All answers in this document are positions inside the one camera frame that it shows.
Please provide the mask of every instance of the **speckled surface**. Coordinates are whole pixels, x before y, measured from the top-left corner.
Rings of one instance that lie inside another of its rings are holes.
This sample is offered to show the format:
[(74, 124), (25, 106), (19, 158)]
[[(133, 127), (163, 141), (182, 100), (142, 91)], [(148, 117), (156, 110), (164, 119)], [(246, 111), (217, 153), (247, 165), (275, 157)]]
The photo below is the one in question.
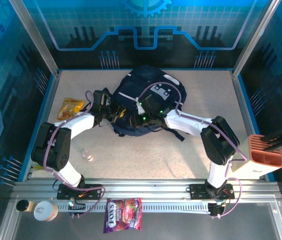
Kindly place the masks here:
[[(56, 116), (65, 97), (84, 100), (86, 90), (110, 92), (119, 85), (129, 70), (63, 71), (55, 94), (49, 122)], [(205, 118), (223, 116), (242, 142), (247, 133), (229, 71), (166, 70), (186, 88), (183, 111)], [(71, 142), (70, 161), (86, 178), (197, 178), (208, 176), (210, 160), (202, 141), (181, 133), (179, 141), (166, 131), (142, 137), (118, 137), (110, 125), (95, 127), (75, 137)], [(88, 150), (93, 161), (81, 156)], [(48, 177), (37, 170), (32, 177)]]

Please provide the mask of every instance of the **robotic arm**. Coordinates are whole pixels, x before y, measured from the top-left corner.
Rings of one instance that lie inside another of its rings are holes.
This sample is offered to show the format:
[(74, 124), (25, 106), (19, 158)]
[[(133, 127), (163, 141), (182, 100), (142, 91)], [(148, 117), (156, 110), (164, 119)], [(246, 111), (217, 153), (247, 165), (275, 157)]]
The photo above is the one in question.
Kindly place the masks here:
[[(57, 132), (47, 156), (46, 166), (53, 169), (53, 174), (62, 179), (63, 183), (67, 183), (74, 188), (83, 189), (86, 188), (86, 185), (84, 177), (68, 161), (71, 139), (98, 125), (102, 119), (114, 122), (125, 109), (123, 106), (110, 103), (109, 96), (103, 91), (95, 91), (93, 95), (94, 102), (88, 113), (79, 113), (76, 119), (69, 122), (64, 121), (65, 124)], [(208, 193), (209, 199), (217, 199), (223, 194), (226, 187), (226, 171), (235, 150), (228, 140), (219, 135), (212, 126), (217, 126), (235, 146), (238, 146), (239, 141), (232, 129), (220, 116), (215, 119), (202, 118), (170, 108), (158, 111), (159, 106), (153, 104), (155, 106), (153, 107), (148, 104), (148, 100), (148, 97), (140, 100), (145, 114), (148, 114), (147, 117), (142, 115), (142, 117), (133, 121), (140, 125), (161, 123), (163, 127), (181, 130), (190, 135), (201, 137), (206, 154), (211, 160), (209, 177), (205, 182), (204, 191)], [(51, 135), (62, 123), (49, 124), (46, 122), (40, 126), (31, 154), (34, 162), (43, 166), (44, 155)]]

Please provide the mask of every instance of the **paper cup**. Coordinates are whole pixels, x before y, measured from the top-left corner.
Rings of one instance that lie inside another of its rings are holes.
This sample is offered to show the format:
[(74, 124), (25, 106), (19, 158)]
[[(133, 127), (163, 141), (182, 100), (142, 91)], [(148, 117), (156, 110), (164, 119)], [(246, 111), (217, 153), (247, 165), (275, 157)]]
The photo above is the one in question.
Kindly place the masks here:
[(40, 202), (34, 209), (34, 217), (38, 221), (52, 221), (55, 219), (57, 213), (57, 205), (50, 203), (49, 201)]

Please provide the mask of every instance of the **yellow snack packet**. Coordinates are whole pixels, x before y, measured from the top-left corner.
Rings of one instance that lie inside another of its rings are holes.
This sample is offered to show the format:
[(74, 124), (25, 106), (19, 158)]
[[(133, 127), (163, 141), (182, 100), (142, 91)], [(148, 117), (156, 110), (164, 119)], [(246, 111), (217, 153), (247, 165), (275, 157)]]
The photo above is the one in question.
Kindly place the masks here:
[(69, 119), (70, 117), (78, 114), (83, 105), (84, 101), (82, 100), (75, 100), (69, 97), (65, 97), (60, 112), (57, 115), (57, 119), (59, 121)]

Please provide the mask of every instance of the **metal frame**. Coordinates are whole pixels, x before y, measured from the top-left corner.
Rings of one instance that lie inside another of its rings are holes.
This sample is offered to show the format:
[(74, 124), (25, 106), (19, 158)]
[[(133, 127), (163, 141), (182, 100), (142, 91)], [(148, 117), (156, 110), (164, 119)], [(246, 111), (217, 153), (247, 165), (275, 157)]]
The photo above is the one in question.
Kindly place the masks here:
[[(54, 179), (37, 178), (27, 182), (18, 182), (13, 189), (8, 208), (0, 228), (0, 240), (10, 240), (16, 230), (19, 213), (15, 210), (18, 199), (40, 202), (50, 201), (59, 205), (61, 212), (66, 212), (64, 205), (66, 200), (57, 200), (57, 192), (52, 189)], [(204, 180), (198, 179), (90, 179), (89, 184), (102, 184), (106, 188), (104, 200), (95, 212), (103, 212), (107, 198), (142, 198), (146, 212), (175, 212), (175, 213), (201, 213), (206, 214), (206, 200), (190, 200), (190, 194), (186, 192), (189, 184), (203, 184)], [(239, 188), (237, 182), (233, 184), (236, 196)], [(273, 213), (273, 220), (282, 239), (282, 196), (276, 182), (242, 181), (242, 198), (240, 203), (265, 203), (269, 204)], [(86, 201), (87, 209), (95, 201)]]
[(268, 5), (266, 11), (263, 14), (263, 18), (256, 28), (253, 36), (250, 38), (249, 42), (244, 46), (237, 62), (234, 66), (234, 76), (238, 76), (243, 69), (243, 66), (247, 62), (248, 58), (250, 57), (253, 49), (255, 48), (257, 42), (261, 38), (264, 33), (265, 28), (267, 27), (268, 23), (270, 22), (273, 14), (275, 13), (278, 5), (280, 4), (281, 0), (272, 0), (271, 3)]
[(22, 0), (9, 0), (9, 1), (12, 7), (14, 8), (17, 16), (19, 17), (20, 21), (22, 22), (24, 28), (26, 29), (27, 33), (29, 34), (31, 40), (33, 41), (34, 45), (39, 51), (45, 64), (47, 65), (51, 73), (55, 77), (57, 77), (59, 72), (58, 67), (49, 49), (47, 48), (39, 30), (37, 29), (32, 17), (30, 16), (30, 13), (25, 7), (23, 1)]

